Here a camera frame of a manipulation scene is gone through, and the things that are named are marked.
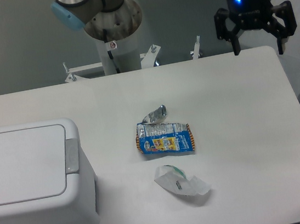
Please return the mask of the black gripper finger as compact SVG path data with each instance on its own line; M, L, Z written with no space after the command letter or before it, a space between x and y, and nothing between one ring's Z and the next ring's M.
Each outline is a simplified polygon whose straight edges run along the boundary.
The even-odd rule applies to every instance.
M276 38L278 53L284 54L285 42L294 35L297 28L292 3L284 1L263 10L261 21L263 29Z
M239 43L238 33L242 30L241 13L231 12L225 8L219 8L214 15L214 24L216 28L217 38L230 42L235 55L239 55L241 47ZM230 19L234 24L232 30L228 30L226 20Z

